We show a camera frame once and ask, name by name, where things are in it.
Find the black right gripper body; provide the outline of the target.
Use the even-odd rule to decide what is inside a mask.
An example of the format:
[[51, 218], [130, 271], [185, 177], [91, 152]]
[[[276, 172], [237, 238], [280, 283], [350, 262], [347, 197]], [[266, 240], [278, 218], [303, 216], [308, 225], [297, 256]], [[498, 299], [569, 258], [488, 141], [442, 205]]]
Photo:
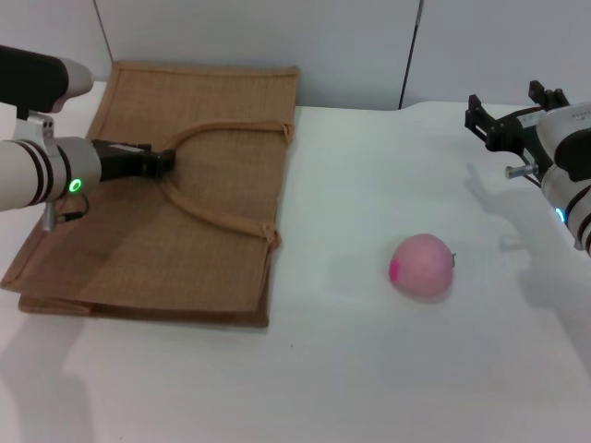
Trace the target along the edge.
[[548, 162], [536, 130], [545, 113], [541, 108], [528, 108], [494, 121], [488, 129], [487, 150], [509, 152], [525, 162]]

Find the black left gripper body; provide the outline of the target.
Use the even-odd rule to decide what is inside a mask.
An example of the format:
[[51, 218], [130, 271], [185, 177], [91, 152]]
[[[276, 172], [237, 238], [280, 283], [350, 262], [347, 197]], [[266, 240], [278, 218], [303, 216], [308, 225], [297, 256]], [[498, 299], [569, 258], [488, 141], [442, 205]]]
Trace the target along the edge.
[[101, 182], [127, 177], [161, 178], [161, 159], [151, 144], [130, 144], [94, 139], [101, 164]]

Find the brown jute handbag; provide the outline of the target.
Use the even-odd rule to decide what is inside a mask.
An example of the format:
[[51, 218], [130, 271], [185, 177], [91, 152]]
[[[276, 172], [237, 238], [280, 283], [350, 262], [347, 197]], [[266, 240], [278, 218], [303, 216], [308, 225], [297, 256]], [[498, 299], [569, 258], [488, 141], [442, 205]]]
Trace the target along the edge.
[[34, 227], [0, 288], [30, 314], [266, 327], [297, 82], [294, 67], [117, 63], [89, 138], [169, 149], [175, 168]]

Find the pink peach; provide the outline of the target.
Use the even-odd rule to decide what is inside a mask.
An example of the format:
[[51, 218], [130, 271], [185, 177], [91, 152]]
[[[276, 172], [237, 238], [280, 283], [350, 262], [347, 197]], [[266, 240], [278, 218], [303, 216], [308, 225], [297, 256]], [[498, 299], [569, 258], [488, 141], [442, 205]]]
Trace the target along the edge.
[[392, 254], [390, 283], [408, 297], [435, 302], [452, 288], [455, 258], [451, 249], [433, 234], [410, 236]]

